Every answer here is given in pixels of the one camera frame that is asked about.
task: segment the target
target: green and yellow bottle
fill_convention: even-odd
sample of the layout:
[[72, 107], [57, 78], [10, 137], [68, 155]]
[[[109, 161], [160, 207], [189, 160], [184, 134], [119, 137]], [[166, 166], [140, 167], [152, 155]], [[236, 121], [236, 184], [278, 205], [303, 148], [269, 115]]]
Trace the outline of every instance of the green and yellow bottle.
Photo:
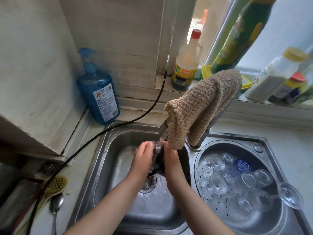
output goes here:
[[240, 12], [212, 64], [212, 73], [236, 67], [267, 23], [276, 0], [251, 0]]

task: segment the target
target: metal spoon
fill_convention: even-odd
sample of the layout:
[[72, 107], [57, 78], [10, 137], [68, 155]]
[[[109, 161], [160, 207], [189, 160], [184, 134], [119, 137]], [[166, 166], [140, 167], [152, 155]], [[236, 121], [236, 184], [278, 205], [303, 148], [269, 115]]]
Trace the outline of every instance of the metal spoon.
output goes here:
[[64, 201], [63, 194], [57, 194], [52, 197], [50, 202], [50, 211], [53, 214], [53, 227], [52, 227], [52, 235], [57, 234], [57, 212], [61, 208]]

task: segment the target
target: black cable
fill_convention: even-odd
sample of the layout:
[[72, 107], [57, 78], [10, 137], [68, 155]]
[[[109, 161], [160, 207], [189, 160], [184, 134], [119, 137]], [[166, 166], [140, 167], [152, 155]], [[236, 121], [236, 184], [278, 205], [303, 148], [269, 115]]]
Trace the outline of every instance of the black cable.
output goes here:
[[27, 232], [26, 232], [26, 235], [30, 235], [30, 231], [32, 229], [32, 225], [33, 225], [33, 221], [35, 219], [35, 214], [36, 214], [36, 210], [38, 208], [38, 205], [39, 205], [39, 202], [43, 196], [43, 194], [45, 193], [45, 189], [48, 188], [48, 186], [50, 185], [50, 183], [52, 182], [52, 180], [57, 176], [57, 174], [77, 155], [80, 153], [81, 150], [83, 150], [88, 144], [90, 144], [92, 141], [94, 141], [96, 138], [98, 138], [100, 135], [112, 130], [112, 129], [115, 129], [117, 127], [121, 127], [121, 126], [124, 126], [124, 125], [127, 125], [127, 124], [131, 124], [141, 118], [143, 118], [145, 115], [147, 115], [154, 107], [155, 105], [158, 103], [159, 101], [159, 98], [162, 94], [162, 91], [164, 89], [164, 85], [165, 85], [165, 79], [166, 79], [166, 76], [167, 76], [167, 69], [165, 70], [165, 74], [164, 74], [164, 79], [163, 79], [163, 83], [162, 83], [162, 87], [161, 87], [161, 90], [160, 90], [160, 93], [156, 99], [156, 101], [154, 102], [153, 106], [147, 111], [145, 112], [142, 116], [134, 119], [134, 120], [131, 120], [131, 121], [128, 121], [128, 122], [125, 122], [125, 123], [122, 123], [122, 124], [118, 124], [116, 126], [113, 126], [113, 127], [110, 127], [102, 132], [100, 132], [99, 134], [97, 134], [96, 136], [94, 136], [91, 140], [89, 140], [88, 142], [86, 142], [80, 149], [78, 149], [69, 159], [67, 159], [66, 162], [64, 162], [57, 170], [56, 172], [50, 177], [50, 179], [46, 182], [46, 184], [44, 185], [44, 187], [42, 188], [40, 194], [39, 194], [39, 197], [37, 198], [36, 200], [36, 203], [35, 203], [35, 206], [33, 208], [33, 211], [32, 211], [32, 214], [30, 215], [30, 218], [29, 218], [29, 223], [28, 223], [28, 226], [27, 226]]

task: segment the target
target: countertop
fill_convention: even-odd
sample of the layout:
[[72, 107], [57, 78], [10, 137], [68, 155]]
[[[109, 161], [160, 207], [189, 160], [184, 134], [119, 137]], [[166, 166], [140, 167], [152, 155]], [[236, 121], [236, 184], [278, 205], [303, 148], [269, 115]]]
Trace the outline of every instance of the countertop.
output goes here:
[[[117, 119], [129, 121], [142, 114], [143, 111], [140, 110], [121, 109], [121, 114]], [[161, 125], [166, 118], [166, 114], [149, 113], [138, 122]], [[104, 126], [93, 121], [82, 144], [103, 129]], [[313, 131], [225, 118], [219, 119], [212, 127], [212, 131], [267, 138], [288, 182], [302, 194], [305, 201], [303, 212], [310, 226], [313, 227], [313, 187], [311, 180], [313, 175]], [[96, 139], [82, 150], [72, 165], [61, 172], [68, 178], [68, 185], [64, 192], [63, 207], [57, 216], [57, 234], [63, 234], [67, 228], [99, 140], [100, 138]], [[53, 216], [49, 212], [49, 205], [46, 205], [41, 215], [35, 220], [31, 234], [50, 234], [52, 223]]]

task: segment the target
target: forearm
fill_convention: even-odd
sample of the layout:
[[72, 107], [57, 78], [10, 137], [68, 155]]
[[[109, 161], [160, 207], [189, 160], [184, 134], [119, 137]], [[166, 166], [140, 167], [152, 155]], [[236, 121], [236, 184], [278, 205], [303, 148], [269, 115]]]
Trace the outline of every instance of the forearm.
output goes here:
[[65, 235], [113, 234], [135, 200], [141, 182], [127, 176]]
[[174, 198], [194, 234], [235, 235], [187, 183], [177, 187]]

